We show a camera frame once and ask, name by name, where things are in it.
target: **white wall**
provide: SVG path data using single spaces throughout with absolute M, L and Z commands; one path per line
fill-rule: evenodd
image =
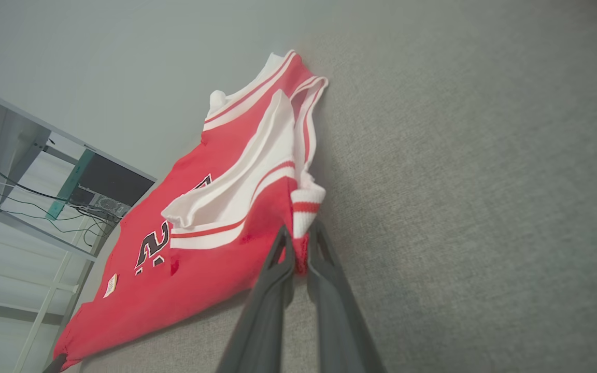
M 50 138 L 56 142 L 56 147 L 60 151 L 67 153 L 75 158 L 81 156 L 83 148 L 73 144 L 65 138 L 52 134 Z M 31 164 L 29 170 L 24 173 L 20 183 L 47 193 L 50 195 L 56 195 L 63 185 L 64 181 L 68 178 L 69 173 L 73 170 L 73 165 L 62 161 L 55 156 L 48 155 L 47 153 L 41 152 L 38 158 Z M 13 189 L 9 195 L 10 198 L 27 202 L 34 203 L 43 210 L 48 210 L 52 204 L 52 200 L 44 198 L 42 196 L 36 196 L 35 194 L 27 193 L 20 189 Z M 24 215 L 15 214 L 16 217 L 40 227 L 46 232 L 57 236 L 64 241 L 74 241 L 77 237 L 76 246 L 83 250 L 92 250 L 86 243 L 84 243 L 81 235 L 84 232 L 67 232 L 62 233 L 48 222 L 43 219 L 45 213 L 32 205 L 19 203 L 12 199 L 7 199 L 2 204 L 1 209 L 9 212 L 21 212 L 24 214 L 31 215 L 30 218 Z M 74 229 L 80 229 L 80 224 L 83 217 L 73 208 L 64 208 L 64 211 L 59 215 L 59 218 L 73 218 L 71 220 L 61 220 L 54 222 L 59 229 L 62 231 L 73 231 Z M 93 220 L 89 220 L 88 226 L 93 224 Z M 98 234 L 102 234 L 97 226 L 91 228 L 91 231 Z M 86 241 L 93 243 L 95 239 L 94 234 L 88 234 Z M 64 257 L 64 251 L 56 246 L 49 243 L 45 243 L 40 239 L 33 238 L 28 234 L 17 231 L 16 229 L 5 226 L 0 223 L 0 240 L 14 243 L 15 246 L 23 248 L 13 248 L 7 245 L 0 244 L 0 266 L 10 267 L 16 271 L 21 271 L 26 274 L 33 274 L 35 277 L 46 281 L 52 281 L 54 274 L 56 274 L 59 264 Z M 66 272 L 62 278 L 62 283 L 68 285 L 75 285 L 80 276 L 81 270 L 83 269 L 86 261 L 72 255 Z M 19 309 L 27 310 L 38 310 L 40 305 L 45 298 L 48 288 L 42 285 L 35 285 L 24 281 L 15 279 L 4 278 L 0 276 L 0 303 L 9 305 L 9 307 L 15 307 Z M 71 293 L 68 291 L 57 290 L 57 294 L 54 296 L 48 312 L 64 314 L 68 300 Z
M 0 101 L 153 177 L 330 2 L 0 0 Z
M 80 158 L 83 147 L 74 144 L 68 139 L 57 134 L 52 134 L 50 138 L 56 142 L 52 145 L 58 150 L 66 153 L 73 158 Z M 41 153 L 38 158 L 31 164 L 29 170 L 23 175 L 20 180 L 21 184 L 36 189 L 38 191 L 56 195 L 68 178 L 69 173 L 73 170 L 73 165 L 62 161 L 47 153 Z M 33 194 L 14 189 L 9 198 L 14 198 L 19 201 L 27 203 L 34 203 L 44 210 L 48 210 L 52 200 L 35 196 Z M 12 199 L 4 201 L 1 207 L 2 210 L 10 212 L 23 212 L 32 217 L 44 217 L 45 213 L 39 208 L 24 203 L 19 203 Z M 50 232 L 54 236 L 64 239 L 65 241 L 76 241 L 76 245 L 83 250 L 92 250 L 82 240 L 83 232 L 67 232 L 62 233 L 42 218 L 30 218 L 22 215 L 17 215 L 22 220 L 40 227 L 44 231 Z M 73 210 L 72 208 L 64 208 L 64 211 L 59 215 L 59 218 L 71 218 L 71 220 L 62 220 L 54 222 L 62 231 L 71 231 L 71 229 L 80 229 L 84 217 Z M 88 224 L 93 223 L 92 219 L 88 219 Z M 92 227 L 92 231 L 98 232 L 97 227 Z M 93 243 L 95 236 L 88 234 L 86 236 L 87 242 Z M 64 250 L 57 248 L 49 243 L 45 243 L 40 239 L 33 238 L 23 232 L 17 231 L 14 228 L 5 226 L 0 223 L 0 240 L 11 243 L 17 247 L 11 247 L 0 243 L 0 267 L 27 274 L 34 278 L 43 281 L 52 281 L 59 269 L 62 258 L 64 257 Z M 64 276 L 60 281 L 67 285 L 76 285 L 81 271 L 86 264 L 86 260 L 72 255 L 68 263 L 68 267 L 64 272 Z M 6 278 L 0 276 L 0 305 L 5 307 L 22 309 L 25 311 L 37 312 L 45 299 L 48 292 L 48 287 L 37 285 L 25 281 Z M 64 314 L 66 307 L 73 293 L 65 290 L 57 290 L 50 302 L 48 312 L 55 314 Z M 24 345 L 24 341 L 31 330 L 31 322 L 17 321 L 12 319 L 5 319 L 0 317 L 0 371 L 12 371 L 18 356 Z M 42 324 L 35 342 L 32 345 L 27 361 L 23 366 L 24 372 L 37 372 L 43 369 L 47 356 L 52 349 L 52 343 L 59 331 L 58 326 Z
M 0 373 L 12 371 L 19 356 L 26 336 L 31 329 L 28 321 L 5 319 L 0 317 Z M 23 373 L 38 373 L 45 367 L 48 351 L 54 342 L 59 326 L 42 324 L 24 362 Z

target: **gray wall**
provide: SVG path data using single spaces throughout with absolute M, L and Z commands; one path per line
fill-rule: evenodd
M 0 102 L 157 178 L 318 3 L 0 0 Z

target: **jersey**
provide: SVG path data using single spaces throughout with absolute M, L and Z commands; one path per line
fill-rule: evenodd
M 305 273 L 325 196 L 308 172 L 312 111 L 327 85 L 291 51 L 239 92 L 211 94 L 201 144 L 121 220 L 95 300 L 55 347 L 62 370 L 252 288 L 282 225 Z

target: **gray carpet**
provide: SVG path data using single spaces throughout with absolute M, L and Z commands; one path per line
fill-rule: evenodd
M 321 219 L 388 371 L 597 371 L 597 1 L 335 10 L 284 47 L 330 78 Z M 214 371 L 244 297 L 82 371 Z M 299 283 L 285 372 L 315 321 Z

